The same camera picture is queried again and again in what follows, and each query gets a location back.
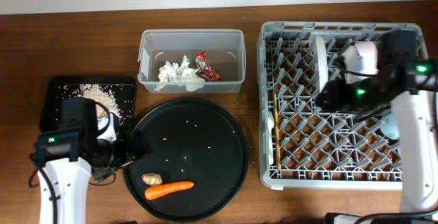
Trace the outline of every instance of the orange carrot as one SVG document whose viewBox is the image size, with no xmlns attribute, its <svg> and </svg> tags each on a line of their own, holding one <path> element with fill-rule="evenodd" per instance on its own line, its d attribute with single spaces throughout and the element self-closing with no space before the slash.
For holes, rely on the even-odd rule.
<svg viewBox="0 0 438 224">
<path fill-rule="evenodd" d="M 144 195 L 146 196 L 146 199 L 154 200 L 172 192 L 190 189 L 193 186 L 193 182 L 175 182 L 170 184 L 161 184 L 158 186 L 151 186 L 147 188 L 144 192 Z"/>
</svg>

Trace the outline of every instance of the brown food piece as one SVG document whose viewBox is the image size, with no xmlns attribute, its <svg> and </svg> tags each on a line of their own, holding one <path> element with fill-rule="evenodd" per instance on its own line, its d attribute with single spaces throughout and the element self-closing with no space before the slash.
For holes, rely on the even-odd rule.
<svg viewBox="0 0 438 224">
<path fill-rule="evenodd" d="M 143 175 L 143 182 L 149 186 L 157 186 L 163 183 L 162 177 L 157 173 L 147 173 Z"/>
</svg>

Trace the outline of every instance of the dish rack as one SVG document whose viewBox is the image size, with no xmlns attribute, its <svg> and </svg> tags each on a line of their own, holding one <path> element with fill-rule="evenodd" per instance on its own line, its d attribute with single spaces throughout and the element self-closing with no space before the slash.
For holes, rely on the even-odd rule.
<svg viewBox="0 0 438 224">
<path fill-rule="evenodd" d="M 379 130 L 376 116 L 354 123 L 355 114 L 328 113 L 315 105 L 319 93 L 314 70 L 314 36 L 326 46 L 328 80 L 340 78 L 333 62 L 351 44 L 378 42 L 395 29 L 417 34 L 418 55 L 427 59 L 421 29 L 404 23 L 266 22 L 257 42 L 260 97 L 260 180 L 272 189 L 338 188 L 401 190 L 399 142 Z M 276 93 L 281 168 L 276 161 L 275 133 L 268 137 L 268 112 L 274 114 Z M 274 163 L 268 164 L 268 139 Z"/>
</svg>

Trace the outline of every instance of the wooden table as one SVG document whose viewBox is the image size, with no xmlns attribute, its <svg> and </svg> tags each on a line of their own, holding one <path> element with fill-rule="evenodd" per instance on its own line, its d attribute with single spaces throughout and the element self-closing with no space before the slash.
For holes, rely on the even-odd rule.
<svg viewBox="0 0 438 224">
<path fill-rule="evenodd" d="M 199 97 L 224 107 L 240 122 L 250 168 L 237 197 L 201 223 L 276 223 L 321 218 L 327 212 L 398 211 L 400 192 L 275 191 L 259 180 L 259 106 L 255 45 L 265 21 L 417 23 L 430 55 L 438 55 L 438 1 L 284 5 L 255 8 L 149 10 L 0 16 L 0 223 L 37 223 L 39 189 L 29 189 L 28 159 L 36 141 L 47 84 L 57 75 L 137 76 L 146 29 L 240 29 L 246 42 L 246 81 L 240 93 L 150 95 L 138 85 L 137 119 L 177 97 Z M 87 223 L 158 223 L 133 199 L 122 173 L 110 186 L 88 188 Z"/>
</svg>

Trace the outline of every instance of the clear plastic container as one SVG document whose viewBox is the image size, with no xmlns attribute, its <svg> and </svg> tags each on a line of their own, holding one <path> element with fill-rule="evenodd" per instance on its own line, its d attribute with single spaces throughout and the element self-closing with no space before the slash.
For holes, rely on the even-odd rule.
<svg viewBox="0 0 438 224">
<path fill-rule="evenodd" d="M 187 93 L 191 83 L 166 83 L 156 90 L 159 68 L 166 61 L 181 65 L 184 56 L 196 69 L 195 54 L 205 51 L 221 82 L 205 82 L 195 93 L 236 93 L 245 80 L 244 34 L 238 29 L 150 29 L 143 32 L 138 61 L 138 81 L 150 93 Z"/>
</svg>

